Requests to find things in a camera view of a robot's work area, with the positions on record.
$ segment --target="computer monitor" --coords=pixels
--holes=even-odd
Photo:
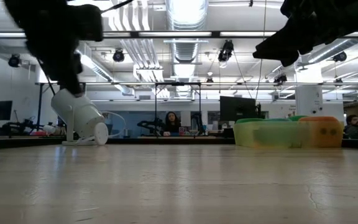
[[[221,96],[221,121],[237,121],[243,118],[258,118],[254,99]]]
[[[10,121],[13,101],[0,101],[0,121]]]

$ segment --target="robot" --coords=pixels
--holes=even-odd
[[[5,0],[15,23],[23,29],[29,52],[37,58],[48,79],[57,81],[62,90],[52,98],[52,108],[67,124],[66,145],[106,144],[108,129],[96,106],[82,94],[77,74],[83,71],[81,55],[75,50],[80,40],[103,40],[101,14],[118,9],[127,0],[101,11],[93,5],[69,6],[66,0]]]

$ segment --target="white ceiling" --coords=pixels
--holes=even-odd
[[[276,31],[281,29],[286,23],[287,19],[285,16],[281,15],[279,9],[273,9],[271,7],[278,7],[281,5],[281,0],[268,1],[268,5],[271,6],[266,8],[264,7],[248,7],[244,6],[235,6],[228,7],[227,5],[222,5],[224,2],[233,2],[228,0],[210,0],[210,4],[221,4],[221,6],[210,6],[208,8],[208,18],[207,18],[207,30],[254,30],[262,31],[265,26],[267,31]],[[248,1],[238,1],[240,3],[248,3]],[[256,5],[264,4],[265,1],[255,1]],[[150,0],[150,4],[163,4],[164,1],[161,0]],[[149,21],[150,26],[154,30],[166,30],[167,29],[167,19],[165,11],[155,11],[150,9],[149,12]],[[105,20],[105,30],[110,30]],[[0,4],[0,31],[19,31],[15,25],[11,22],[11,19],[4,11],[3,4]],[[217,60],[215,63],[212,63],[212,60],[215,56],[215,53],[223,46],[224,39],[206,39],[209,42],[203,44],[200,49],[200,54],[198,56],[199,62],[202,62],[202,65],[198,65],[196,68],[196,75],[199,76],[196,80],[204,81],[206,74],[208,72],[213,72],[213,78],[216,82],[220,80],[222,82],[235,82],[242,80],[241,73],[239,72],[239,67],[244,78],[247,81],[257,82],[259,77],[262,77],[264,82],[264,77],[269,74],[274,68],[277,68],[280,65],[278,61],[272,60],[263,60],[262,68],[260,67],[261,60],[254,59],[252,57],[252,52],[255,50],[255,46],[262,39],[234,39],[234,47],[237,52],[238,64],[235,57],[232,57],[228,63],[227,68],[219,69]],[[4,47],[23,47],[23,40],[0,40],[0,45]],[[88,42],[88,45],[94,50],[93,56],[98,59],[108,70],[111,72],[131,72],[133,68],[132,60],[127,57],[126,60],[122,63],[114,63],[111,60],[112,54],[108,55],[107,60],[100,57],[102,52],[110,53],[114,52],[115,48],[122,48],[119,40],[104,40],[100,43]],[[171,71],[171,59],[170,59],[170,46],[164,44],[162,39],[154,40],[155,49],[158,54],[158,59],[161,61],[162,66],[164,67],[164,78],[169,78]],[[210,52],[209,58],[205,55],[206,52]],[[323,62],[323,78],[329,80],[334,78],[335,75],[343,75],[346,73],[354,72],[358,70],[358,60],[350,61],[352,58],[358,57],[358,45],[346,50],[348,54],[347,62],[337,63],[337,69],[335,71],[334,64],[332,62]],[[349,82],[358,82],[358,77],[351,78],[347,80]]]

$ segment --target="ceiling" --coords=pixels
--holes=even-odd
[[[89,1],[77,0],[79,4]],[[248,1],[228,1],[228,0],[209,0],[208,16],[206,30],[239,30],[239,31],[277,31],[281,29],[287,18],[281,15],[278,9],[283,0],[268,0],[268,7],[265,8],[264,0],[255,0],[254,7],[248,7]],[[150,5],[153,7],[149,10],[149,24],[152,30],[167,30],[166,11],[161,10],[164,7],[164,1],[150,0]],[[104,29],[111,30],[108,25],[108,20],[104,19]],[[0,31],[20,31],[11,22],[11,19],[4,11],[3,4],[0,4]],[[223,46],[224,39],[204,39],[208,43],[202,44],[198,61],[201,65],[196,66],[194,81],[204,82],[208,77],[207,73],[212,72],[215,82],[258,82],[259,80],[265,82],[272,80],[275,76],[270,75],[272,70],[280,66],[280,62],[273,60],[257,60],[252,57],[252,52],[255,51],[255,46],[263,41],[263,39],[234,39],[235,56],[233,56],[226,68],[220,68],[218,60],[215,60],[216,53]],[[127,74],[126,81],[131,82],[133,76],[133,61],[126,55],[125,61],[121,63],[114,63],[112,60],[112,53],[116,48],[122,48],[119,40],[104,40],[102,42],[88,42],[88,45],[93,50],[93,58],[99,61],[110,72]],[[10,47],[23,47],[23,40],[0,40],[0,46],[4,49]],[[169,44],[164,44],[163,39],[155,39],[154,47],[158,55],[158,60],[163,67],[163,77],[169,79],[172,76],[172,60],[170,55]],[[324,46],[317,46],[314,51],[321,49]],[[323,79],[332,80],[335,75],[358,71],[358,45],[355,45],[345,52],[348,54],[348,59],[345,62],[339,62],[336,65],[332,61],[321,62]],[[30,55],[25,55],[24,58],[36,63]],[[293,80],[293,67],[284,69],[288,76],[288,81]],[[83,77],[92,77],[95,74],[84,73]],[[346,80],[346,82],[358,82],[358,76],[354,76]]]

